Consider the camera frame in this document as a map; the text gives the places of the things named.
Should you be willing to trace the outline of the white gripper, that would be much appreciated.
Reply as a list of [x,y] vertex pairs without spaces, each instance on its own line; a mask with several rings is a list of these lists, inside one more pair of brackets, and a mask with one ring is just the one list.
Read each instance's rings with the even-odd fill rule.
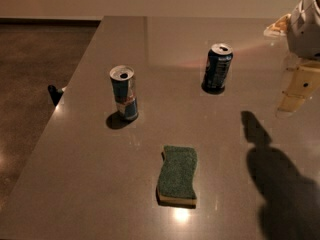
[[320,0],[301,0],[264,30],[269,37],[286,36],[289,50],[305,60],[291,69],[292,78],[282,92],[279,112],[296,112],[320,88]]

